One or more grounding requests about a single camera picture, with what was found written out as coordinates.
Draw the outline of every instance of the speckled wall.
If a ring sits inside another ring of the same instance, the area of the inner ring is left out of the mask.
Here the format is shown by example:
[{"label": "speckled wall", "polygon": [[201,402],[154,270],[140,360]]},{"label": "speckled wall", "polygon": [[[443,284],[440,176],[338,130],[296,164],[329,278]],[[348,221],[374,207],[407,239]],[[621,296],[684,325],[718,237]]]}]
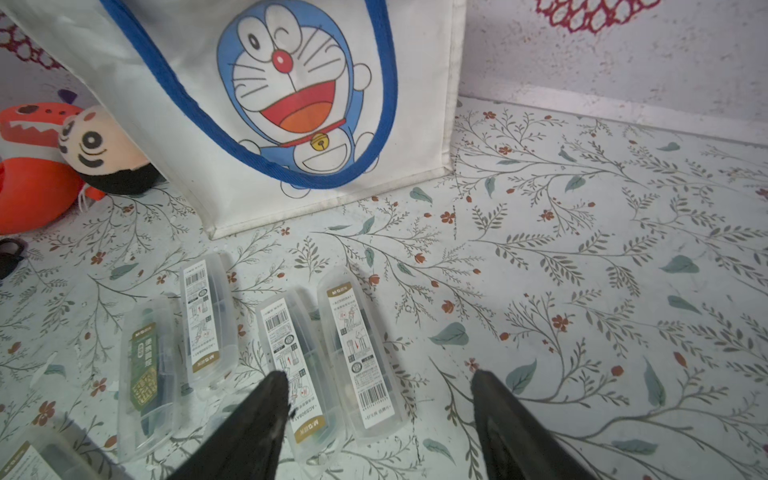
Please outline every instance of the speckled wall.
[{"label": "speckled wall", "polygon": [[766,0],[469,0],[463,94],[529,84],[763,123],[766,77]]},{"label": "speckled wall", "polygon": [[0,12],[0,110],[23,103],[62,101],[61,89],[74,93],[74,104],[96,100],[74,75],[63,69],[10,18]]}]

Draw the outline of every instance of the white label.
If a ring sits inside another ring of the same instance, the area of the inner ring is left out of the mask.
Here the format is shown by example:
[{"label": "white label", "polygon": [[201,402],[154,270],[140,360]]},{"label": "white label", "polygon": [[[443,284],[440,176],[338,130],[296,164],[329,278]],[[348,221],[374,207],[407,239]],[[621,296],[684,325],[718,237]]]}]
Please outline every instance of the white label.
[{"label": "white label", "polygon": [[29,442],[16,451],[0,470],[2,480],[61,480]]},{"label": "white label", "polygon": [[205,260],[185,268],[184,292],[187,295],[187,328],[190,337],[192,372],[213,365],[220,357],[216,336],[214,308],[210,302],[210,285]]},{"label": "white label", "polygon": [[323,410],[317,401],[315,386],[304,361],[304,352],[296,338],[296,329],[288,313],[286,300],[281,298],[261,310],[261,317],[264,319],[275,368],[283,370],[288,377],[290,410],[296,409],[290,426],[296,443],[301,443],[326,424]]},{"label": "white label", "polygon": [[346,368],[355,387],[362,424],[369,429],[395,415],[395,409],[357,306],[352,284],[346,283],[328,290],[328,300],[346,358]]}]

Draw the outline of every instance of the pen refill box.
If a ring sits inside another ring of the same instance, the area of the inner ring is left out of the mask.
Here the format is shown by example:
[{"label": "pen refill box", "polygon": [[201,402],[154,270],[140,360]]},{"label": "pen refill box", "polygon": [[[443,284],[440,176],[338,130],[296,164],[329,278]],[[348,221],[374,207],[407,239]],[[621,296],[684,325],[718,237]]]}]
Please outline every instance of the pen refill box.
[{"label": "pen refill box", "polygon": [[173,300],[158,296],[125,315],[120,351],[118,459],[144,457],[177,431],[180,362]]},{"label": "pen refill box", "polygon": [[217,253],[184,264],[181,310],[187,378],[197,395],[219,393],[237,368],[237,325],[227,275]]},{"label": "pen refill box", "polygon": [[29,426],[10,445],[3,445],[0,453],[1,480],[100,478],[55,429]]},{"label": "pen refill box", "polygon": [[390,436],[406,418],[377,319],[366,308],[357,279],[343,266],[331,269],[320,280],[317,304],[339,397],[357,444]]},{"label": "pen refill box", "polygon": [[301,299],[289,291],[257,307],[259,338],[271,370],[288,376],[293,417],[286,436],[300,464],[344,433],[336,385]]}]

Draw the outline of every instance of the black object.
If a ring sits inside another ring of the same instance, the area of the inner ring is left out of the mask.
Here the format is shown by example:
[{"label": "black object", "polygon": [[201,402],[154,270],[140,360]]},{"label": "black object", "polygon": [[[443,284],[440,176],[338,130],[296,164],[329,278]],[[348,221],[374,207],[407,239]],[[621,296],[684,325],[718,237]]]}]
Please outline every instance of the black object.
[{"label": "black object", "polygon": [[472,395],[488,480],[595,480],[494,374],[477,371]]},{"label": "black object", "polygon": [[[595,480],[495,375],[472,378],[488,480]],[[288,421],[288,378],[272,372],[169,480],[273,480]]]},{"label": "black object", "polygon": [[0,240],[0,245],[5,245],[6,243],[16,245],[16,251],[15,253],[0,252],[0,280],[10,275],[16,269],[18,263],[24,259],[22,257],[22,252],[24,251],[24,244],[22,242],[13,238]]},{"label": "black object", "polygon": [[78,175],[86,184],[106,194],[141,195],[152,188],[160,172],[152,164],[146,164],[136,170],[118,170],[107,175],[86,175],[80,172]]},{"label": "black object", "polygon": [[288,377],[271,372],[168,480],[273,480],[288,421]]}]

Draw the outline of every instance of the red stuffed toy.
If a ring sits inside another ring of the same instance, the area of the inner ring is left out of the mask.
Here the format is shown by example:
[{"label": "red stuffed toy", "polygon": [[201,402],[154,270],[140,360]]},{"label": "red stuffed toy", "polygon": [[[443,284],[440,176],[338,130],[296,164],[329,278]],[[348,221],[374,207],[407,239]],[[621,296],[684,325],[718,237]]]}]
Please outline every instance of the red stuffed toy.
[{"label": "red stuffed toy", "polygon": [[43,227],[77,200],[83,180],[61,156],[58,135],[81,111],[45,102],[0,112],[0,234]]}]

